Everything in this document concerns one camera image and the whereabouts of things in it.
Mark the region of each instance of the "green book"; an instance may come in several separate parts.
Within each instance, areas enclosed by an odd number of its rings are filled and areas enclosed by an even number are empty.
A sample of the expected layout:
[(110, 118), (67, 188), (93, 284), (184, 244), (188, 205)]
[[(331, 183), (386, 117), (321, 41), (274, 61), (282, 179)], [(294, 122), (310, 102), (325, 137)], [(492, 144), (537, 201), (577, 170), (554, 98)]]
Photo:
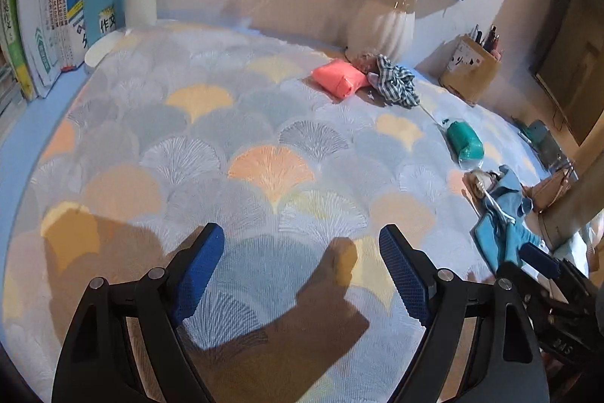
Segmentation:
[(13, 67), (13, 72), (28, 101), (36, 98), (34, 85), (25, 62), (25, 52), (21, 42), (19, 21), (17, 19), (17, 0), (0, 0), (2, 11), (0, 26), (0, 47), (4, 57)]

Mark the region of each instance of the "blue gripper pad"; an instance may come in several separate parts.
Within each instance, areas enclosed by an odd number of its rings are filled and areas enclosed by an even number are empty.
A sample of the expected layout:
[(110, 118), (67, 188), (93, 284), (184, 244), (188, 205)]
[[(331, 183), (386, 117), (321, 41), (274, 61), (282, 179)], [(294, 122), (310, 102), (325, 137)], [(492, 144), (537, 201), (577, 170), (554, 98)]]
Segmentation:
[(175, 326), (190, 318), (197, 309), (201, 296), (225, 249), (225, 234), (216, 226), (186, 269), (176, 290), (176, 302), (171, 313)]
[(521, 260), (526, 261), (545, 278), (557, 279), (562, 273), (558, 260), (550, 257), (533, 243), (523, 244), (519, 256)]
[(390, 231), (391, 227), (386, 226), (379, 233), (380, 255), (382, 255), (394, 285), (403, 299), (409, 316), (419, 320), (421, 325), (427, 328), (433, 319), (433, 314), (428, 306), (428, 286), (413, 268), (410, 258), (403, 252), (403, 248)]

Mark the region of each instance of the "green package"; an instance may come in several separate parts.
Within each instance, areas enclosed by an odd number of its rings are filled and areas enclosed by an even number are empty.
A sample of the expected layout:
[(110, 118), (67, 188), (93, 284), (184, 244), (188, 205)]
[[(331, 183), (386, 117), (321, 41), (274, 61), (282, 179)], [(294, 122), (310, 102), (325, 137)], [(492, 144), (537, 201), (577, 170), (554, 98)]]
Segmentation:
[(453, 122), (447, 128), (447, 138), (459, 161), (482, 161), (484, 146), (467, 122)]

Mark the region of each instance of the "blue book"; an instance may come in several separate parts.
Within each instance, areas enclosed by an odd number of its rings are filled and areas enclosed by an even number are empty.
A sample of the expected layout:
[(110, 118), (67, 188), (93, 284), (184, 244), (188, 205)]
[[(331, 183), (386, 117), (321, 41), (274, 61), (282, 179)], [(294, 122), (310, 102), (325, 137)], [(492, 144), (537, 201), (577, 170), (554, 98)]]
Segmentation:
[(125, 25), (124, 0), (84, 0), (84, 26), (88, 47)]

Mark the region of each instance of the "teal cloth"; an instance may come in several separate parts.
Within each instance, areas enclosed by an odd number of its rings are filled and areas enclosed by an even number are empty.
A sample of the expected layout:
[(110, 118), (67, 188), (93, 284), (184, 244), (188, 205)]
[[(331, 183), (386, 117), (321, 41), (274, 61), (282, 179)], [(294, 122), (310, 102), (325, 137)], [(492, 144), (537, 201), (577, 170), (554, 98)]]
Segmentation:
[(501, 209), (516, 219), (516, 224), (502, 224), (495, 210), (483, 201), (484, 216), (474, 228), (474, 237), (482, 256), (493, 273), (504, 261), (522, 266), (519, 251), (525, 243), (539, 246), (541, 239), (524, 227), (524, 216), (532, 209), (532, 204), (522, 195), (520, 181), (507, 166), (499, 170), (504, 174), (490, 195)]

